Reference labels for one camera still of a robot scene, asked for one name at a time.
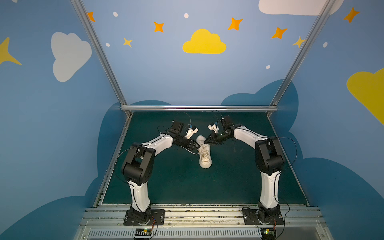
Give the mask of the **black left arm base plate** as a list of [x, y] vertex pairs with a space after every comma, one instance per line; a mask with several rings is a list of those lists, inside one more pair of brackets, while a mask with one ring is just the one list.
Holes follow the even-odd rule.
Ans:
[[149, 226], [155, 224], [162, 226], [165, 220], [165, 210], [148, 209], [145, 212], [139, 212], [134, 209], [129, 209], [124, 218], [124, 226]]

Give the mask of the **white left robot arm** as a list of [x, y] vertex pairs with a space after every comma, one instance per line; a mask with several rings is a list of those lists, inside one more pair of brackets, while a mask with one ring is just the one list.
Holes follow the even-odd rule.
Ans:
[[182, 122], [173, 121], [172, 126], [153, 140], [133, 143], [122, 164], [121, 173], [130, 187], [132, 204], [126, 212], [125, 225], [147, 225], [154, 222], [151, 201], [148, 194], [148, 181], [152, 175], [155, 157], [173, 145], [190, 152], [200, 148], [192, 135], [198, 132], [194, 125], [184, 131]]

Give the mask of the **white knit sneaker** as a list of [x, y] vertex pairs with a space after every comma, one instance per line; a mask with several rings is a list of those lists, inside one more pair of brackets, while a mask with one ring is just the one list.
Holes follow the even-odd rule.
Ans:
[[206, 138], [204, 136], [198, 136], [196, 141], [200, 145], [199, 151], [199, 164], [203, 169], [208, 169], [212, 165], [212, 158], [211, 158], [211, 146], [208, 144], [205, 144]]

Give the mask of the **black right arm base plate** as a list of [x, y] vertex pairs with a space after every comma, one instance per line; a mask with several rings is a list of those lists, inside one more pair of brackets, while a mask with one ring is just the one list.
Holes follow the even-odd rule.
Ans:
[[284, 218], [280, 209], [251, 209], [242, 208], [245, 225], [284, 225]]

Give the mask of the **white shoelace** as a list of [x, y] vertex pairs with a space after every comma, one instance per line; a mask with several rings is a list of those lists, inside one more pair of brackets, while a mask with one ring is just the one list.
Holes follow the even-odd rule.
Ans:
[[187, 151], [193, 155], [199, 155], [199, 149], [197, 147], [188, 147]]

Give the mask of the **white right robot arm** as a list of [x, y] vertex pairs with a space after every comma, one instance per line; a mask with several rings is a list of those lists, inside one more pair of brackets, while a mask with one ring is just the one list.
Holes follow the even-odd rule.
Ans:
[[256, 165], [261, 172], [261, 196], [258, 203], [258, 221], [263, 224], [284, 222], [278, 201], [279, 179], [285, 158], [277, 137], [268, 137], [234, 124], [229, 116], [220, 119], [222, 128], [214, 122], [208, 125], [212, 133], [204, 141], [208, 145], [221, 145], [228, 139], [240, 140], [255, 150]]

